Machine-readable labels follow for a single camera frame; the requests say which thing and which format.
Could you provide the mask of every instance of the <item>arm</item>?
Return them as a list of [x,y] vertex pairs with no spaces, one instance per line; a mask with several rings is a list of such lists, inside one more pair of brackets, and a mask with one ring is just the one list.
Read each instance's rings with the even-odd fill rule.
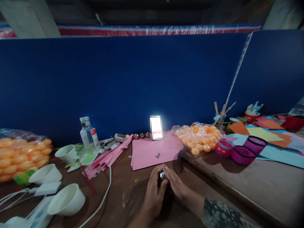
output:
[[161,212],[165,191],[169,183],[168,180],[164,180],[159,189],[157,187],[159,172],[164,168],[164,166],[165,164],[162,164],[153,169],[147,185],[147,191],[142,207],[138,214],[133,218],[128,228],[146,228]]
[[167,166],[164,168],[165,175],[170,181],[171,188],[180,200],[203,224],[207,227],[258,227],[249,221],[241,213],[229,208],[227,205],[205,198],[189,189]]

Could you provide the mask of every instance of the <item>orange paper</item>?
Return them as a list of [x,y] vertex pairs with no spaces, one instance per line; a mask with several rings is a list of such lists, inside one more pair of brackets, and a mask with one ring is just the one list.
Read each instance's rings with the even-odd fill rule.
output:
[[278,123],[274,122],[273,120],[262,120],[259,123],[269,127],[269,129],[285,129],[281,127]]
[[241,135],[249,135],[247,127],[240,121],[229,126],[234,133]]
[[284,135],[284,134],[276,133],[276,132],[273,132],[273,131],[271,131],[271,133],[273,133],[273,134],[279,136],[280,138],[284,139],[284,141],[269,142],[273,145],[286,148],[292,142],[291,136],[289,136],[289,135]]

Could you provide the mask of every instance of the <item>plastic bag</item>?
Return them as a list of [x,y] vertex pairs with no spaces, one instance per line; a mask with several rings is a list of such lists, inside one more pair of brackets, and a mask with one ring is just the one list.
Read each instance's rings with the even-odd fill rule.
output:
[[49,163],[52,141],[28,131],[0,128],[0,182]]
[[194,122],[191,126],[173,126],[171,132],[189,147],[194,156],[214,150],[219,139],[223,138],[217,127],[199,122]]

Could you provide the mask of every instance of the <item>blue partition wall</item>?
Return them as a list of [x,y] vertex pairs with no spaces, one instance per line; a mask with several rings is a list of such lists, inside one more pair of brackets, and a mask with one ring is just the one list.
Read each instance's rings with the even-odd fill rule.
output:
[[89,116],[100,139],[210,123],[223,104],[247,34],[0,41],[0,127],[80,142]]
[[289,112],[304,96],[304,31],[253,33],[230,101],[228,116],[243,115],[247,106],[265,104],[263,115]]

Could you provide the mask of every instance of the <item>camouflage sleeve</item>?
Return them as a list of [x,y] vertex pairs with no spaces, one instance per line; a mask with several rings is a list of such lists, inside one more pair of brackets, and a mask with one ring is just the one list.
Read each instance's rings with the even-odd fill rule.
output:
[[222,202],[206,198],[203,211],[203,223],[207,228],[258,228],[244,215],[229,208]]

